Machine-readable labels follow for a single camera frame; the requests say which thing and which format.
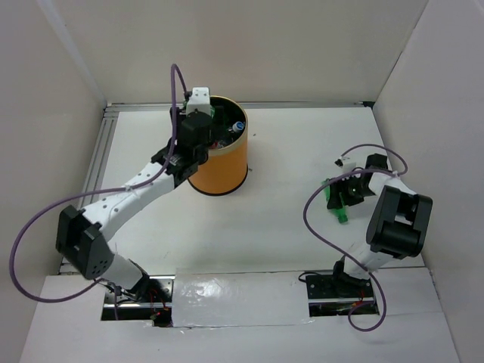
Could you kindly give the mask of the small green soda bottle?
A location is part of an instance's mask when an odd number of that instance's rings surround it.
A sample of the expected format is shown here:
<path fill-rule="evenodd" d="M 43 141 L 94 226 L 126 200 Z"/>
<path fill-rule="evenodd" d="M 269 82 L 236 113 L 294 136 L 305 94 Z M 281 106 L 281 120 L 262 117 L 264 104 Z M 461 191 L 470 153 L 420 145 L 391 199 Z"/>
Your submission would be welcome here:
<path fill-rule="evenodd" d="M 211 116 L 214 124 L 224 125 L 226 119 L 224 102 L 222 98 L 211 97 L 209 101 L 185 101 L 183 107 L 186 115 L 190 113 L 205 113 Z"/>

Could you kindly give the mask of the clear bottle front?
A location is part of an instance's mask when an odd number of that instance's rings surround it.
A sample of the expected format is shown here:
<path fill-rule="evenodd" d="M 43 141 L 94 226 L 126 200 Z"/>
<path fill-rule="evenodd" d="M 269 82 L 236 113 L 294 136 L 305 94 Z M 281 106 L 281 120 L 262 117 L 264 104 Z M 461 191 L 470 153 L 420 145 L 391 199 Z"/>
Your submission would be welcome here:
<path fill-rule="evenodd" d="M 242 121 L 237 121 L 228 128 L 228 132 L 230 135 L 239 135 L 244 130 L 245 130 L 245 123 Z"/>

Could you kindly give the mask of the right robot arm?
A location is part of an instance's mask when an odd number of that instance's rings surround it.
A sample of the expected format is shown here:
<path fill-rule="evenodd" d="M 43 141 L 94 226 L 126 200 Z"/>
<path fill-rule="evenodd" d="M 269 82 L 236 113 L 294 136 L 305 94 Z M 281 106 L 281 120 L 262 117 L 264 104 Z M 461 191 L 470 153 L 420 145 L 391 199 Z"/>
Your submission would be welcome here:
<path fill-rule="evenodd" d="M 338 296 L 348 296 L 356 286 L 363 287 L 371 272 L 386 264 L 419 256 L 424 246 L 433 200 L 411 190 L 396 176 L 380 173 L 353 175 L 324 189 L 327 209 L 338 219 L 348 221 L 345 208 L 368 197 L 378 201 L 368 223 L 365 242 L 350 253 L 355 262 L 338 260 L 330 278 L 330 288 Z"/>

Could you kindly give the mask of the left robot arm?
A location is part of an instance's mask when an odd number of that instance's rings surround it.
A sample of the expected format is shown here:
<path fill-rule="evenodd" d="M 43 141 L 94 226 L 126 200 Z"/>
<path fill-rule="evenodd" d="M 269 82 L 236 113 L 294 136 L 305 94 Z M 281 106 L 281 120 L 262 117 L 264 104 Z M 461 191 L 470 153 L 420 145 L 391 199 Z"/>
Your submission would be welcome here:
<path fill-rule="evenodd" d="M 109 240 L 158 197 L 174 191 L 208 160 L 213 118 L 201 110 L 176 113 L 177 135 L 130 181 L 95 203 L 59 215 L 57 251 L 87 280 L 105 280 L 133 302 L 149 293 L 150 277 L 138 264 L 111 250 Z"/>

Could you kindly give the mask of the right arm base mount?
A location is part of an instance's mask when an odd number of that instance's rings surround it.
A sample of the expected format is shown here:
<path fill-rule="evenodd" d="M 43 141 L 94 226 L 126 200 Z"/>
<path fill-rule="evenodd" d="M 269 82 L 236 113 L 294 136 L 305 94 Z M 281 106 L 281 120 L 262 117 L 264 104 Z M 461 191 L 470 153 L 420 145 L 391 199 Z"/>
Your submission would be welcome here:
<path fill-rule="evenodd" d="M 354 315 L 379 313 L 370 280 L 345 273 L 342 259 L 331 272 L 305 271 L 298 281 L 306 286 L 310 317 L 348 315 L 354 308 Z"/>

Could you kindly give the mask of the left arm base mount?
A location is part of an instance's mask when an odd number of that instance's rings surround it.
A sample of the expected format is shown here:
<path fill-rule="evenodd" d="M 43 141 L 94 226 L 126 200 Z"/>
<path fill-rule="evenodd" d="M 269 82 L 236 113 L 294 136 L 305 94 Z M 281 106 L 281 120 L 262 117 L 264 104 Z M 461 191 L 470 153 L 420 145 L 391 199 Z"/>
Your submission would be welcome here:
<path fill-rule="evenodd" d="M 106 287 L 102 321 L 145 321 L 154 327 L 172 327 L 172 298 L 175 275 L 152 275 L 144 294 L 135 297 L 127 291 Z"/>

